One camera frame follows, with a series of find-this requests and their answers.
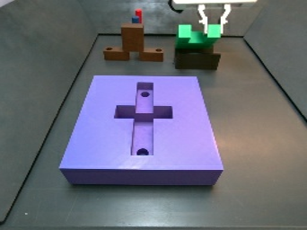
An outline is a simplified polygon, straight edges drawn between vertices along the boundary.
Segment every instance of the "small hole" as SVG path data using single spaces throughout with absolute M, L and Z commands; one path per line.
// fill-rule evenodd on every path
M 148 155 L 148 150 L 146 148 L 140 148 L 136 152 L 136 155 Z
M 148 96 L 150 96 L 148 92 L 142 92 L 140 95 L 142 95 L 143 97 L 148 97 Z

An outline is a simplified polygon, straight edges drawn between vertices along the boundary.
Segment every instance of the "red object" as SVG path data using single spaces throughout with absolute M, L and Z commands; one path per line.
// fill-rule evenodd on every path
M 139 22 L 142 23 L 142 9 L 136 9 L 136 16 L 139 16 Z

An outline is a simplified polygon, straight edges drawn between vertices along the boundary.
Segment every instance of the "gray wall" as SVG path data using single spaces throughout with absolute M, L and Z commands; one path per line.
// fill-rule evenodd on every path
M 135 9 L 142 8 L 144 14 L 146 33 L 175 34 L 178 24 L 191 23 L 195 30 L 203 30 L 198 20 L 196 8 L 187 8 L 183 13 L 176 13 L 168 7 L 168 0 L 78 0 L 98 33 L 120 33 L 123 22 L 131 22 Z M 234 8 L 230 14 L 230 23 L 224 27 L 224 35 L 243 36 L 254 19 L 266 5 L 267 0 L 259 0 L 252 8 Z M 218 22 L 222 16 L 219 9 L 207 11 L 210 20 Z
M 13 0 L 0 0 L 0 7 L 5 4 L 9 4 Z
M 76 0 L 0 8 L 0 222 L 96 35 Z
M 306 0 L 270 0 L 244 39 L 307 119 L 306 9 Z

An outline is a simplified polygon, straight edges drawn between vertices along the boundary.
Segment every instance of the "green object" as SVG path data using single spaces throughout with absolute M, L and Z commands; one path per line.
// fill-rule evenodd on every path
M 179 25 L 176 36 L 178 49 L 210 48 L 220 38 L 220 25 L 210 24 L 207 34 L 202 31 L 192 31 L 192 25 Z

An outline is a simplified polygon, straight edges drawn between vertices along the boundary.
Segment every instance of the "dark block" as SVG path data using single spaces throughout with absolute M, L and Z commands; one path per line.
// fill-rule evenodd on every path
M 187 52 L 187 50 L 175 50 L 175 68 L 176 69 L 211 69 L 216 70 L 219 66 L 220 54 Z
M 214 53 L 214 46 L 211 48 L 202 48 L 202 49 L 176 49 L 180 53 L 199 53 L 199 54 L 212 54 Z

